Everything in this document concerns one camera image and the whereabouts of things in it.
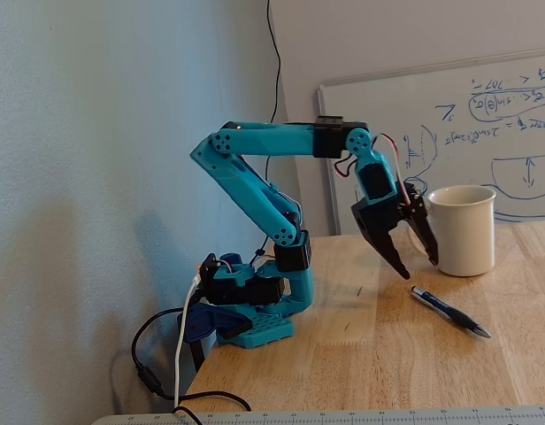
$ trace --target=mug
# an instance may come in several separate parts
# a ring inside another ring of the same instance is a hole
[[[472,185],[430,193],[426,208],[443,273],[476,276],[495,266],[495,196],[490,188]]]

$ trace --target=ruler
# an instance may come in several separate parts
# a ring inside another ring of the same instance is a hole
[[[203,425],[545,425],[545,406],[196,414]],[[93,425],[195,425],[185,414],[107,416]]]

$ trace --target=wooden tabletop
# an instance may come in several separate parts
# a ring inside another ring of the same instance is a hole
[[[545,221],[497,226],[495,269],[474,278],[440,273],[403,231],[393,238],[409,281],[360,236],[313,240],[316,296],[292,317],[296,335],[256,350],[216,345],[189,392],[230,391],[255,411],[545,404]],[[417,303],[412,285],[493,338]],[[240,410],[220,399],[184,406]]]

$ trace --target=blue pen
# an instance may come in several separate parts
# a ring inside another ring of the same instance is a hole
[[[483,336],[484,338],[490,338],[491,334],[487,332],[479,323],[474,321],[467,314],[460,312],[456,308],[453,308],[450,305],[447,305],[440,299],[436,298],[429,292],[421,290],[416,286],[412,287],[411,295],[423,305],[430,307],[432,310],[435,310],[437,313],[445,314],[449,319],[462,328],[471,330],[472,333]]]

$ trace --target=robotic arm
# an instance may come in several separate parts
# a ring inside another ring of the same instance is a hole
[[[242,155],[340,158],[343,151],[357,156],[355,174],[365,197],[352,206],[352,212],[367,242],[409,279],[388,234],[398,221],[406,220],[426,247],[430,261],[437,264],[437,243],[422,198],[408,183],[406,194],[400,193],[388,162],[372,150],[365,123],[327,116],[319,116],[313,124],[228,122],[190,156],[271,238],[275,258],[257,270],[243,264],[238,254],[221,259],[211,254],[202,264],[202,293],[208,301],[253,321],[252,329],[227,340],[219,337],[221,342],[252,348],[292,336],[294,327],[285,318],[305,310],[313,299],[310,238],[301,228],[300,205],[265,182]],[[284,279],[290,283],[290,295],[283,295]]]

